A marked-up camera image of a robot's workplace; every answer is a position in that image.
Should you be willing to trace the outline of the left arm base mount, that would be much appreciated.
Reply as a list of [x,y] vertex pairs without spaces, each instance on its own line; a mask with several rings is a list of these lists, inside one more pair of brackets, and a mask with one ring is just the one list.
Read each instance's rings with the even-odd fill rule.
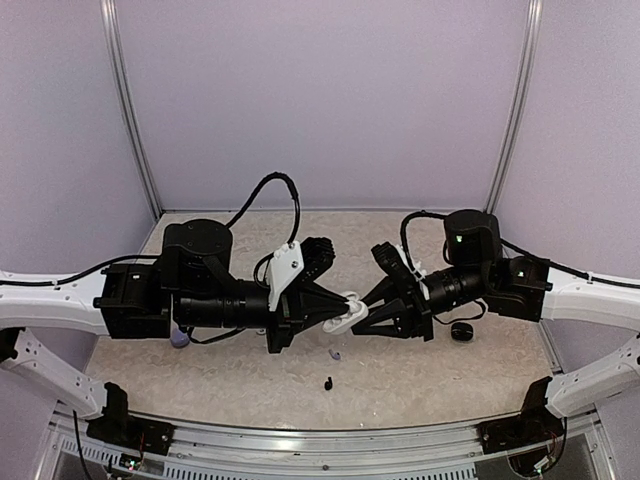
[[128,395],[112,382],[105,384],[106,404],[96,419],[87,421],[87,436],[141,454],[167,456],[175,426],[129,413]]

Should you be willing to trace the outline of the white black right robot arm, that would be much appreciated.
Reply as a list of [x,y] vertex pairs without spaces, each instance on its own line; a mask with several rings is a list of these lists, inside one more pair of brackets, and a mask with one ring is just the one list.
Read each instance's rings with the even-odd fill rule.
[[411,220],[428,217],[418,211],[405,217],[400,246],[373,247],[385,276],[364,298],[369,311],[351,330],[356,335],[433,338],[440,314],[469,303],[483,313],[539,322],[575,320],[638,332],[639,283],[555,263],[514,247],[502,239],[498,219],[474,209],[441,215],[447,268],[432,273],[413,261],[407,238]]

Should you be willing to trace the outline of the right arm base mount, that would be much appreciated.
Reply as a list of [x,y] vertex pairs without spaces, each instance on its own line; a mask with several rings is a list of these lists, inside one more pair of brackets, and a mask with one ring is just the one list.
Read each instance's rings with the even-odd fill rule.
[[533,382],[518,413],[477,425],[484,454],[518,449],[564,435],[563,418],[547,409],[546,390],[551,380],[547,376]]

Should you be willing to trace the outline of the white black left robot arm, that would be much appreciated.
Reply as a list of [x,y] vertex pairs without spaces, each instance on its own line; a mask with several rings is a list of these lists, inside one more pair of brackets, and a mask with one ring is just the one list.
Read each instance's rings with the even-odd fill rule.
[[53,391],[83,419],[99,421],[121,445],[140,434],[124,390],[93,380],[48,350],[37,327],[85,331],[113,339],[166,338],[173,326],[262,329],[270,352],[300,332],[349,312],[346,297],[317,282],[332,265],[324,237],[291,240],[271,257],[268,282],[234,277],[233,235],[207,219],[174,223],[156,256],[138,256],[90,273],[51,280],[1,277],[1,366]]

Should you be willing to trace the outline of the white earbud charging case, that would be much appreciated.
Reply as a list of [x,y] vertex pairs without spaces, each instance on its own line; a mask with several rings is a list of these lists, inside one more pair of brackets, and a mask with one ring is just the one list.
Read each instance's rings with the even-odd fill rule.
[[359,302],[348,302],[348,311],[338,317],[326,320],[322,329],[326,334],[341,335],[350,330],[358,322],[364,320],[368,314],[368,307],[362,302],[361,298]]

